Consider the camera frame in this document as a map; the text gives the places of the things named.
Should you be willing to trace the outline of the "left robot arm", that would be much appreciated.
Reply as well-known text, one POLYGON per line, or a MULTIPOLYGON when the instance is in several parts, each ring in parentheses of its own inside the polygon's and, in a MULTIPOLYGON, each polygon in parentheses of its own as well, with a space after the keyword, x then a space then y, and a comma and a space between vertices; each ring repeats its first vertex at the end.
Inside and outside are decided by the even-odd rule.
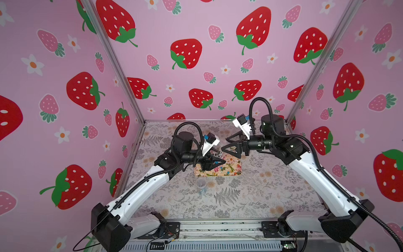
POLYGON ((107 252, 121 251, 131 239, 167 235, 166 220, 161 214, 152 212, 131 223, 133 214, 189 165, 200 164, 202 169, 210 171, 225 164, 225 160, 211 153, 211 149, 219 145, 219 137, 213 133, 203 135, 199 125, 190 122, 199 133, 196 140, 192 133, 180 130, 187 124, 184 122, 175 129, 170 147, 158 156, 143 178, 106 206, 99 203, 92 209, 91 234, 107 252))

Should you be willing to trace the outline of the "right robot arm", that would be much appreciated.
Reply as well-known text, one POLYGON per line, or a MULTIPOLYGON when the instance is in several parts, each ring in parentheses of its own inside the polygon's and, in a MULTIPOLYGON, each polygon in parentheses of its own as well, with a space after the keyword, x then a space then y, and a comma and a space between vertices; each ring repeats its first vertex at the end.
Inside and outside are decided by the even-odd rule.
POLYGON ((298 231, 324 233, 338 243, 350 243, 360 251, 365 249, 351 239, 369 217, 379 224, 402 250, 403 242, 385 222, 373 214, 374 205, 359 200, 321 166, 314 145, 306 137, 286 134, 284 120, 273 114, 268 100, 257 97, 249 106, 249 116, 233 119, 239 140, 227 138, 222 151, 234 157, 248 156, 251 151, 271 154, 299 173, 317 192, 326 209, 317 215, 289 210, 277 221, 278 233, 291 236, 298 231))

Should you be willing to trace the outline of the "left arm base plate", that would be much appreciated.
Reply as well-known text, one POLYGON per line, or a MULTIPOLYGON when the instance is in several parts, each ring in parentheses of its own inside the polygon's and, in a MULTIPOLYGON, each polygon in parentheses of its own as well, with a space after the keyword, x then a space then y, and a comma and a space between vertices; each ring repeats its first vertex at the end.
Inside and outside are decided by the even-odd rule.
POLYGON ((166 222, 161 223, 160 226, 154 231, 140 236, 139 239, 170 239, 170 238, 178 238, 180 234, 180 222, 166 222))

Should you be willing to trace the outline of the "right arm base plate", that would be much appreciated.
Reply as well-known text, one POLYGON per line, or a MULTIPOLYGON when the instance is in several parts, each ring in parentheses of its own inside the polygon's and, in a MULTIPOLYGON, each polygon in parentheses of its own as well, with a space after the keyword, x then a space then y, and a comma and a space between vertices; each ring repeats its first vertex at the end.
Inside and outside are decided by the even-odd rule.
POLYGON ((261 222, 261 231, 265 238, 304 238, 304 231, 293 231, 287 224, 281 224, 277 221, 261 222))

